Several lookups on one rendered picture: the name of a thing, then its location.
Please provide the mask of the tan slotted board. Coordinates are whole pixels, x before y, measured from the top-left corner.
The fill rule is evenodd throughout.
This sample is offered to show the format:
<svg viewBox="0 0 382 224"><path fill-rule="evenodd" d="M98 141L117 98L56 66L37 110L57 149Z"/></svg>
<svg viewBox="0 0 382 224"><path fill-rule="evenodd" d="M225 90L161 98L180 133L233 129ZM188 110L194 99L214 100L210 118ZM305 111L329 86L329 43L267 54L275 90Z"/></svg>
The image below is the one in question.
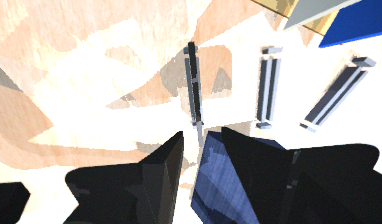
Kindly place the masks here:
<svg viewBox="0 0 382 224"><path fill-rule="evenodd" d="M287 19L289 19L296 3L298 0L250 0L276 14L279 14ZM324 36L328 30L331 23L334 21L335 16L339 10L326 15L319 17L315 20L312 20L304 25L303 27L315 32L321 36Z"/></svg>

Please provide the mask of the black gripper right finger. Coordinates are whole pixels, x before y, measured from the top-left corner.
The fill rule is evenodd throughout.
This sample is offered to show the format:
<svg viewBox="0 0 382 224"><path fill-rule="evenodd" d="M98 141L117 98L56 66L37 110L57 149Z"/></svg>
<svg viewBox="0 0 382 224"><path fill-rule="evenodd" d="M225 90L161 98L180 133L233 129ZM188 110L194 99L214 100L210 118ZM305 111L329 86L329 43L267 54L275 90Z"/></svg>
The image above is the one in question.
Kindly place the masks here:
<svg viewBox="0 0 382 224"><path fill-rule="evenodd" d="M259 224L287 224L299 175L304 171L369 166L380 157L369 143L281 150L221 127L227 154Z"/></svg>

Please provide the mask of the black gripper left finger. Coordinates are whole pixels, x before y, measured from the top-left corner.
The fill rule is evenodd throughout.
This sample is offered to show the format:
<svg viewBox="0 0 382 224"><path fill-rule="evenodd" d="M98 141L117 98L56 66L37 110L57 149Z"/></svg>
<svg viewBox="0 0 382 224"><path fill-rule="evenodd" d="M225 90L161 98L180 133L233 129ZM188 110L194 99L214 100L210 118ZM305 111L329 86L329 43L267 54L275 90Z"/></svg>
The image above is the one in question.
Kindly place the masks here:
<svg viewBox="0 0 382 224"><path fill-rule="evenodd" d="M178 131L136 163L77 167L65 183L82 200L135 196L148 224L173 224L184 155L183 131Z"/></svg>

